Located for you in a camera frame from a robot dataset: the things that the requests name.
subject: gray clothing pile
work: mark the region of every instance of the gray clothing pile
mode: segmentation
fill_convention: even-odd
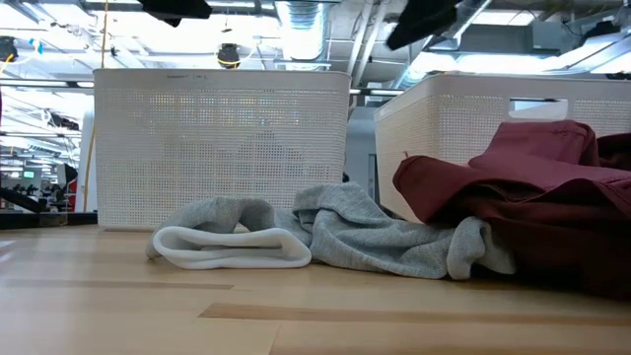
[[[222,236],[233,233],[238,223],[251,232],[287,231],[311,251],[314,260],[343,268],[432,279],[449,274],[452,279],[467,279],[471,265],[478,263],[496,272],[515,273],[511,254],[495,243],[489,225],[481,220],[469,217],[454,229],[394,220],[356,183],[324,184],[300,191],[291,211],[274,209],[257,199],[215,197],[196,201],[156,230],[146,252],[151,258],[165,254],[156,249],[156,236],[166,227]],[[182,238],[179,233],[163,238],[160,244],[186,250],[186,255],[199,259],[204,256],[195,253],[208,250],[199,241]],[[270,246],[269,242],[260,247],[283,248],[281,244]]]

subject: white plastic basket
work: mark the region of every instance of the white plastic basket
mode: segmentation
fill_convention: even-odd
[[[553,105],[512,111],[515,102],[537,100]],[[574,119],[598,136],[631,131],[631,82],[462,74],[427,78],[375,113],[381,204],[418,221],[392,184],[406,155],[465,164],[484,152],[501,122],[525,119]]]
[[[99,224],[153,229],[218,195],[291,207],[342,179],[350,78],[331,72],[95,72]]]

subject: red clothing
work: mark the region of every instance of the red clothing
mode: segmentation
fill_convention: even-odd
[[[412,157],[394,185],[425,223],[489,222],[521,276],[631,299],[631,172],[607,168],[629,148],[574,121],[503,123],[469,167]]]

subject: fluorescent light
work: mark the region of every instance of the fluorescent light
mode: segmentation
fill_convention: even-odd
[[[237,8],[254,8],[254,4],[248,1],[207,1],[207,4],[212,6],[221,6],[221,7],[237,7]]]
[[[23,15],[6,2],[0,3],[2,26],[5,29],[37,29],[38,24],[33,19]]]
[[[528,26],[540,11],[524,10],[484,10],[473,19],[475,25]]]
[[[622,54],[598,68],[592,70],[592,74],[617,74],[631,73],[631,52]]]
[[[2,145],[16,148],[29,148],[30,142],[21,137],[7,137],[0,132],[0,142]]]
[[[399,96],[403,94],[403,90],[371,90],[371,95],[375,96]]]
[[[3,157],[7,156],[12,158],[11,154],[3,154]],[[15,166],[15,167],[21,167],[24,165],[24,162],[18,159],[4,159],[2,160],[2,165],[4,166]]]
[[[62,81],[22,79],[0,79],[0,85],[8,87],[68,87],[68,84]]]
[[[77,161],[77,162],[79,161],[79,156],[69,156],[67,154],[61,154],[59,156],[59,158],[61,158],[61,159],[69,159],[69,160],[73,160],[73,161]]]
[[[54,19],[54,18],[52,18],[52,17],[50,17],[48,14],[46,14],[46,12],[45,12],[45,11],[41,11],[41,10],[40,10],[40,9],[39,9],[36,5],[34,5],[34,4],[29,4],[28,2],[24,2],[24,3],[20,4],[20,5],[25,6],[25,7],[27,7],[29,10],[31,10],[31,12],[33,12],[34,14],[36,14],[36,15],[39,17],[39,19],[40,19],[41,21],[48,22],[48,23],[51,23],[51,22],[54,22],[54,21],[55,21],[55,19]]]
[[[0,167],[0,172],[23,172],[24,168],[21,167]]]
[[[529,55],[469,54],[457,62],[457,70],[469,73],[538,74],[546,69],[546,62]]]
[[[77,86],[79,88],[94,88],[95,83],[94,82],[77,82]]]
[[[456,61],[448,54],[420,52],[409,68],[408,76],[411,80],[421,80],[431,71],[456,70]]]
[[[29,162],[32,162],[35,164],[51,164],[48,160],[44,160],[44,159],[29,159]]]
[[[0,139],[3,137],[21,138],[81,138],[80,133],[25,133],[25,132],[0,132]]]

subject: wooden floor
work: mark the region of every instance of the wooden floor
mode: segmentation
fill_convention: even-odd
[[[147,260],[147,239],[0,232],[0,353],[631,354],[626,304],[322,265],[186,271]]]

